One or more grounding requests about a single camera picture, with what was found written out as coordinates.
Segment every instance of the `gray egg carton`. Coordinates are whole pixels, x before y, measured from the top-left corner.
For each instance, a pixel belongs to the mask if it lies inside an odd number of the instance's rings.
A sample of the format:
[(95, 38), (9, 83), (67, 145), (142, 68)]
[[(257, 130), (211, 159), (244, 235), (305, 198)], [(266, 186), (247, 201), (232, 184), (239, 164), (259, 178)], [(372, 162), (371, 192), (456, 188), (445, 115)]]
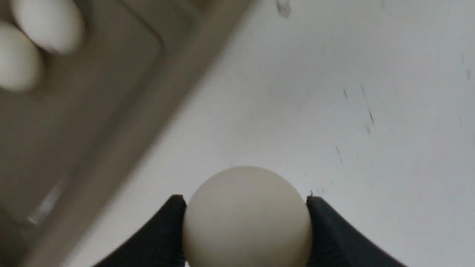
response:
[[(0, 266), (61, 265), (250, 0), (75, 2), (84, 47), (44, 53), (30, 93), (0, 89)], [(7, 0), (0, 18), (14, 23)]]

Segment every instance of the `black holder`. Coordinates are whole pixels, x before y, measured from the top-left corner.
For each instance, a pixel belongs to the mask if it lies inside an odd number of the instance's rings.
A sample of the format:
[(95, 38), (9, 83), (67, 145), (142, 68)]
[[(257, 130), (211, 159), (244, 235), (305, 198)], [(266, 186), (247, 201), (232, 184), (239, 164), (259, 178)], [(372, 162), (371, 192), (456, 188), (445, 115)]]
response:
[[(307, 267), (405, 267), (351, 226), (320, 197), (308, 197), (313, 244)], [(184, 267), (186, 202), (173, 195), (130, 239), (96, 267)]]

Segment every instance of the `white egg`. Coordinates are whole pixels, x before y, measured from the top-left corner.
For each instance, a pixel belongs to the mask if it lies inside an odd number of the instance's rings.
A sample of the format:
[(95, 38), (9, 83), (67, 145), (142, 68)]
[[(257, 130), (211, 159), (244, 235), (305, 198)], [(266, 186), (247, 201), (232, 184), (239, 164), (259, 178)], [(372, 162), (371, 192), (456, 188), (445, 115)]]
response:
[(84, 42), (85, 24), (72, 0), (11, 0), (11, 9), (23, 32), (50, 53), (71, 54)]
[(0, 88), (13, 92), (33, 89), (43, 76), (38, 48), (19, 29), (0, 23)]
[(312, 225), (304, 200), (257, 167), (216, 174), (192, 196), (183, 222), (190, 267), (304, 267)]

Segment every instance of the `dark streak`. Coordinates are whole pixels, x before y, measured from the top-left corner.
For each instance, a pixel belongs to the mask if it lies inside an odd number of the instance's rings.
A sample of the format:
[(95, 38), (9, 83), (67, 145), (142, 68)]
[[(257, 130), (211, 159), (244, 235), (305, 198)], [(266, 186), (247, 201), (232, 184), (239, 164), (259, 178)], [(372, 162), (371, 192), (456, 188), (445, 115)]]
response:
[(288, 2), (281, 3), (280, 1), (277, 1), (277, 10), (279, 11), (279, 15), (286, 19), (289, 18), (290, 12), (292, 12)]
[(336, 154), (338, 155), (338, 159), (340, 159), (341, 165), (343, 165), (343, 160), (342, 157), (340, 156), (340, 149), (338, 149), (338, 146), (335, 147), (336, 149)]
[(366, 94), (364, 93), (364, 87), (363, 85), (360, 85), (360, 87), (361, 87), (361, 92), (363, 93), (363, 96), (364, 96), (364, 101), (366, 101), (366, 106), (368, 107), (368, 112), (370, 113), (371, 122), (374, 125), (373, 114), (371, 113), (370, 104), (368, 103), (368, 99), (366, 98)]

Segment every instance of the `white countertop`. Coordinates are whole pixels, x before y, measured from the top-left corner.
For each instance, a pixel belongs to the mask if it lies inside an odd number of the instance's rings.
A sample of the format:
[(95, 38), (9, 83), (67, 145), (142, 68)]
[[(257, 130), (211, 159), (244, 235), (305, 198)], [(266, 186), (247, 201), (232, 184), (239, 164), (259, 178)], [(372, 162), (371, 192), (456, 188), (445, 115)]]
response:
[(65, 266), (237, 165), (323, 196), (408, 266), (475, 262), (475, 2), (290, 4), (251, 10)]

